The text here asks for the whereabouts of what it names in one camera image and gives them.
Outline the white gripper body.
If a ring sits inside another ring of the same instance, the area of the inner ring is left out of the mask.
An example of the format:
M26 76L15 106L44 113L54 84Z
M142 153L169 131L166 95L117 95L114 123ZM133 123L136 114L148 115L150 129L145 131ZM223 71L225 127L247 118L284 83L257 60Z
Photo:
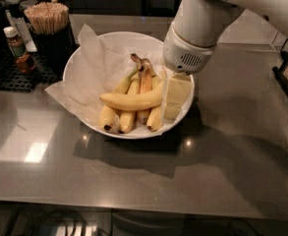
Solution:
M185 41L171 24L163 42L163 60L172 71L195 74L205 67L214 50L215 47L198 47Z

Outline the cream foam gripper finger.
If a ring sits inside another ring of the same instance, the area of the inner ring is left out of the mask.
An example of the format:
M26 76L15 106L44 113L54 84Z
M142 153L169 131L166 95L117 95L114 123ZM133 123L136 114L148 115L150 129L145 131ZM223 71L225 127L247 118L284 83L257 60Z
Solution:
M174 73L167 79L161 104L161 119L164 123L176 121L192 88L192 79L185 73Z

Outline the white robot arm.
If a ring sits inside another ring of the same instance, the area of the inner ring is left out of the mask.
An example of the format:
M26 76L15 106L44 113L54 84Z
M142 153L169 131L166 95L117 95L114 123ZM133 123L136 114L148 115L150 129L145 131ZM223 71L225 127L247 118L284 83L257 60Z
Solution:
M288 37L288 0L181 0L163 44L167 68L187 75L201 71L219 37L246 10Z

